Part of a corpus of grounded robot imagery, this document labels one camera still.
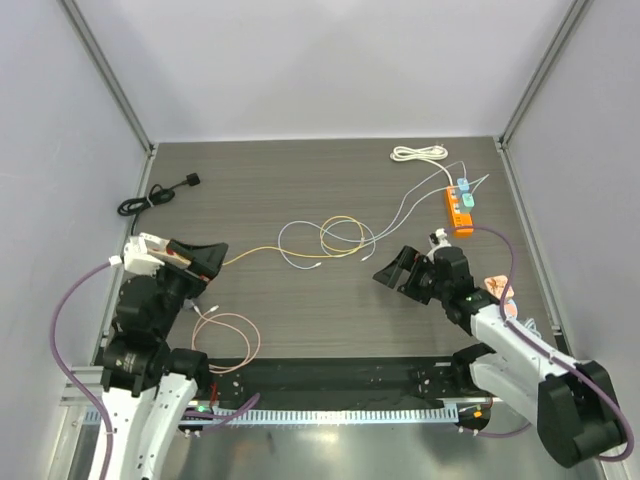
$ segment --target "plug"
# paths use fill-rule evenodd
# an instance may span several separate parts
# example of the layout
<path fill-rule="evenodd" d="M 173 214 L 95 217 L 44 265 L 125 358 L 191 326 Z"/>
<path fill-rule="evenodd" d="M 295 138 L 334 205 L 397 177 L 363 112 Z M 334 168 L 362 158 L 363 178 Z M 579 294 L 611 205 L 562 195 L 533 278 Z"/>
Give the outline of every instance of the plug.
<path fill-rule="evenodd" d="M 200 177 L 198 176 L 197 173 L 190 173 L 189 175 L 187 175 L 187 184 L 190 187 L 195 187 L 196 185 L 200 184 Z"/>

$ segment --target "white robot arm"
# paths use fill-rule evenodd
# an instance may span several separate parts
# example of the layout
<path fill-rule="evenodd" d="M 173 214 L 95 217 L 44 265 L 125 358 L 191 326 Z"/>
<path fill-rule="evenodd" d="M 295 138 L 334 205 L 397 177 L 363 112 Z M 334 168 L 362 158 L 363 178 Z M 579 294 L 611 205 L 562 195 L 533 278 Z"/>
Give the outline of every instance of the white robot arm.
<path fill-rule="evenodd" d="M 394 288 L 408 271 L 400 293 L 423 304 L 439 301 L 449 320 L 482 342 L 453 355 L 462 384 L 490 392 L 523 415 L 565 467 L 632 437 L 602 366 L 578 362 L 507 319 L 500 301 L 475 286 L 467 258 L 445 230 L 432 234 L 430 243 L 426 255 L 405 246 L 373 278 Z"/>

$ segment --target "coiled white cable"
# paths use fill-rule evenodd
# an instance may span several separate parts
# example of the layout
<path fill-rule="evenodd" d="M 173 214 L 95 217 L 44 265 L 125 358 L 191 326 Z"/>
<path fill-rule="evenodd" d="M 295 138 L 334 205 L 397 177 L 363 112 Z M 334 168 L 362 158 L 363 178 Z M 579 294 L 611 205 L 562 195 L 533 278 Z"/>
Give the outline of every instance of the coiled white cable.
<path fill-rule="evenodd" d="M 447 174 L 449 179 L 449 185 L 453 185 L 453 178 L 449 171 L 439 164 L 439 161 L 444 160 L 449 156 L 449 152 L 442 145 L 432 145 L 431 147 L 424 148 L 409 148 L 405 146 L 398 146 L 393 149 L 389 157 L 394 162 L 409 162 L 411 160 L 420 160 L 422 162 L 430 163 L 441 169 Z"/>

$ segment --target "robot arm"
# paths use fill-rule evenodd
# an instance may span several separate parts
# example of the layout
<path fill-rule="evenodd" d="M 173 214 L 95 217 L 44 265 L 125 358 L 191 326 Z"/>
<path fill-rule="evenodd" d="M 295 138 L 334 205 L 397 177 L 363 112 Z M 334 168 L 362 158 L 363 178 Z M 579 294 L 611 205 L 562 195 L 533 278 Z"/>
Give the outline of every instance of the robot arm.
<path fill-rule="evenodd" d="M 430 242 L 426 255 L 405 246 L 373 278 L 394 288 L 402 271 L 408 271 L 399 292 L 423 304 L 438 300 L 449 320 L 482 342 L 453 355 L 459 381 L 490 392 L 523 415 L 551 457 L 565 467 L 626 442 L 613 411 L 551 358 L 579 370 L 617 404 L 606 370 L 557 351 L 515 319 L 505 323 L 498 299 L 475 286 L 467 258 L 444 230 L 432 234 Z"/>
<path fill-rule="evenodd" d="M 145 233 L 124 249 L 125 269 L 136 276 L 120 291 L 115 334 L 103 354 L 101 384 L 113 431 L 100 426 L 90 480 L 98 480 L 107 450 L 109 480 L 153 480 L 189 401 L 211 385 L 207 355 L 174 349 L 166 339 L 185 300 L 218 275 L 228 246 L 196 247 Z"/>

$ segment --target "metal frame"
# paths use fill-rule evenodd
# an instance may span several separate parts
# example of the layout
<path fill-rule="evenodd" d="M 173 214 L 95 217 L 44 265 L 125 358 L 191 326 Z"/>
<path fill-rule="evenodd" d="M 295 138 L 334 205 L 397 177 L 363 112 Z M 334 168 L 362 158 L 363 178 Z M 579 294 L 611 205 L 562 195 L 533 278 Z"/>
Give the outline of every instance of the metal frame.
<path fill-rule="evenodd" d="M 80 37 L 80 40 L 87 50 L 91 61 L 104 80 L 107 89 L 109 90 L 109 92 L 111 92 L 113 99 L 120 108 L 120 111 L 127 120 L 127 123 L 129 123 L 131 130 L 133 130 L 133 133 L 142 145 L 142 148 L 144 148 L 145 152 L 150 155 L 153 150 L 153 144 L 151 143 L 151 140 L 149 140 L 149 137 L 145 132 L 144 127 L 140 123 L 140 120 L 138 119 L 136 112 L 131 106 L 131 103 L 129 103 L 129 99 L 120 86 L 118 78 L 116 77 L 115 73 L 113 73 L 109 62 L 107 61 L 107 57 L 104 55 L 104 52 L 100 48 L 100 45 L 98 44 L 95 36 L 93 35 L 93 32 L 89 28 L 89 25 L 84 18 L 84 15 L 78 8 L 76 1 L 58 0 L 58 3 L 62 7 L 64 13 L 67 15 L 69 22 L 73 26 L 74 30 Z"/>
<path fill-rule="evenodd" d="M 498 138 L 494 139 L 496 150 L 500 154 L 502 159 L 502 164 L 504 165 L 505 174 L 507 176 L 507 181 L 509 182 L 509 187 L 511 187 L 511 194 L 513 197 L 513 202 L 516 206 L 516 210 L 518 212 L 518 218 L 520 219 L 520 225 L 522 226 L 522 230 L 524 232 L 525 240 L 527 242 L 527 246 L 529 247 L 529 252 L 531 254 L 531 258 L 533 260 L 533 265 L 537 272 L 538 283 L 540 289 L 542 290 L 542 296 L 545 302 L 545 306 L 547 308 L 547 314 L 551 319 L 552 326 L 561 327 L 561 312 L 558 306 L 558 302 L 555 299 L 553 292 L 555 289 L 553 288 L 553 280 L 549 274 L 548 269 L 548 261 L 545 260 L 545 257 L 538 246 L 538 235 L 535 232 L 535 229 L 531 223 L 530 215 L 528 213 L 528 208 L 525 204 L 525 201 L 522 197 L 522 191 L 520 188 L 520 181 L 518 180 L 518 176 L 514 170 L 513 162 L 511 161 L 511 156 L 509 153 L 509 149 L 505 148 Z"/>
<path fill-rule="evenodd" d="M 147 160 L 140 175 L 136 196 L 143 195 L 147 188 L 151 167 L 155 160 L 157 151 L 157 145 L 150 146 Z M 122 239 L 119 242 L 120 250 L 124 248 L 124 244 L 127 242 L 128 238 L 129 226 L 124 230 Z M 96 346 L 91 357 L 92 359 L 96 358 L 100 348 L 106 344 L 107 337 L 109 335 L 109 325 L 118 300 L 118 291 L 122 284 L 122 277 L 123 272 L 121 268 L 112 269 L 111 283 L 104 309 L 105 313 L 100 324 Z M 74 369 L 76 373 L 84 377 L 83 380 L 88 381 L 88 383 L 92 385 L 93 389 L 98 392 L 102 391 L 102 387 L 99 386 L 99 375 L 101 370 L 102 369 L 99 367 Z M 72 393 L 73 389 L 67 385 L 65 392 Z M 56 439 L 55 450 L 49 467 L 49 476 L 47 477 L 49 480 L 60 480 L 69 476 L 77 443 L 80 438 L 80 429 L 87 414 L 86 402 L 79 402 L 76 397 L 72 396 L 72 398 L 65 398 L 63 395 L 60 405 L 61 408 L 65 409 L 65 412 L 63 414 L 63 421 L 60 426 L 58 438 Z"/>
<path fill-rule="evenodd" d="M 503 148 L 505 145 L 508 145 L 513 138 L 513 134 L 518 128 L 522 117 L 524 117 L 536 93 L 538 93 L 540 87 L 549 76 L 551 69 L 558 61 L 560 53 L 567 44 L 571 33 L 575 31 L 587 9 L 591 6 L 591 3 L 592 0 L 573 0 L 573 3 L 569 7 L 569 10 L 558 27 L 556 34 L 551 40 L 551 44 L 542 56 L 542 61 L 538 65 L 538 68 L 536 68 L 533 77 L 531 77 L 529 85 L 527 85 L 520 102 L 518 102 L 518 106 L 514 110 L 513 114 L 511 114 L 511 118 L 507 122 L 504 133 L 500 136 L 499 143 Z"/>

